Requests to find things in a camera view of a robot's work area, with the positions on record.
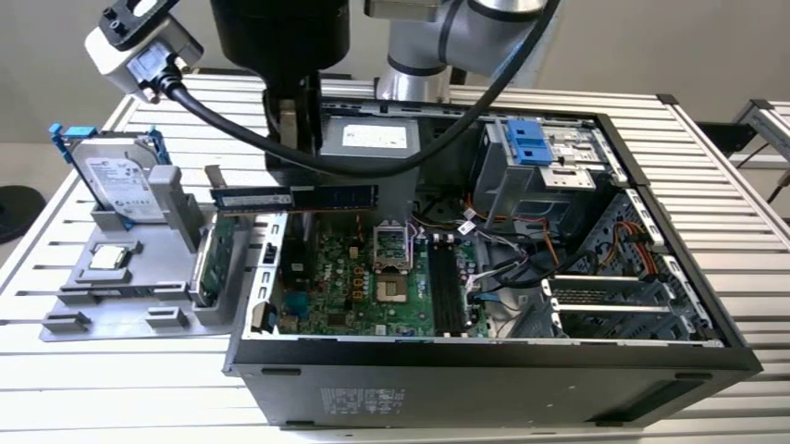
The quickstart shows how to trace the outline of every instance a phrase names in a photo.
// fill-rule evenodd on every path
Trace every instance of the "ram slot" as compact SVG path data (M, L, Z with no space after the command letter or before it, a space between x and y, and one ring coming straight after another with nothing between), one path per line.
M437 335L461 336L466 331L465 313L453 243L441 240L431 244L429 269Z

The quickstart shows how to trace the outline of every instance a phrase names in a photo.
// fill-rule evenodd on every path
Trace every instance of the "aluminum extrusion table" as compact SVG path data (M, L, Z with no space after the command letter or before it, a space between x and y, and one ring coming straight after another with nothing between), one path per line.
M187 85L211 108L266 134L261 90L249 77L193 75ZM326 81L325 94L371 97L367 81ZM475 87L453 87L471 104ZM227 337L44 343L43 318L55 303L94 224L91 195L67 178L0 270L0 437L30 442L556 441L790 442L790 232L677 105L653 95L509 90L499 104L606 113L634 152L697 261L757 351L762 374L645 430L353 430L282 432L241 379L221 373ZM125 99L108 129L162 130L183 184L210 202L203 166L219 164L231 185L266 181L261 152L229 139L170 101ZM259 249L249 258L255 275Z
M734 123L752 125L777 152L757 154L746 167L786 169L790 162L790 102L750 100ZM737 164L746 157L746 154L738 154L730 160Z

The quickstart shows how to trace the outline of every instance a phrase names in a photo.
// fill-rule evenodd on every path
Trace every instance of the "blue plastic latch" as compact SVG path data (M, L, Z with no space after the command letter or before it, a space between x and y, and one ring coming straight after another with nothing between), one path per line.
M162 165L173 165L174 162L171 162L169 147L165 144L165 136L162 135L162 132L159 132L157 127L151 127L151 129L149 129L149 137L151 137L151 140L154 141L154 147L157 149L157 160Z
M71 127L66 130L66 137L74 137L75 139L90 139L96 135L99 129L96 127Z
M66 160L67 164L72 164L75 159L72 158L72 153L70 153L68 148L66 147L66 141L63 140L63 125L55 122L50 126L50 140L55 144L58 150L60 151L60 155L63 156L63 160Z
M544 129L534 120L507 120L507 140L521 165L550 165L554 162L552 147L544 138Z
M127 231L135 227L135 221L133 219L130 219L125 215L119 215L119 218L122 219L123 227L126 228Z

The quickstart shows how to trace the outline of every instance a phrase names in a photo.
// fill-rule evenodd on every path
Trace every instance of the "green circuit board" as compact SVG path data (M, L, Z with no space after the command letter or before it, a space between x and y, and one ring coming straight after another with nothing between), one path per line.
M413 268L405 276L405 302L377 301L373 248L369 244L357 247L358 255L353 258L350 248L357 244L354 237L331 233L321 235L313 291L307 293L307 313L299 319L286 310L279 319L281 332L323 336L433 337L427 240L414 241ZM474 248L469 243L458 246L457 257L463 267L474 263ZM362 297L357 294L354 299L355 291L362 291ZM487 337L486 322L469 330L469 336Z

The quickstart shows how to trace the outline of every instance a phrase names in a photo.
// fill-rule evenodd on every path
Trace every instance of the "sticker label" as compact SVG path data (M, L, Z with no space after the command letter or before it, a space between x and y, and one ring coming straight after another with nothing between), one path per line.
M322 388L327 414L401 414L405 388Z
M465 222L465 224L458 227L458 232L463 235L467 235L471 233L471 231L475 229L475 225L474 222L471 222L470 220L467 222Z
M349 125L343 128L343 145L366 148L409 148L405 127Z
M467 220L471 220L471 219L474 219L474 218L475 218L475 216L478 216L478 212L477 212L477 211L474 211L474 208L467 208L467 209L465 210L465 218L466 218Z
M92 157L88 169L112 209L137 222L162 220L165 215L141 165L129 159Z
M273 194L271 196L230 196L222 198L227 206L291 204L290 194Z

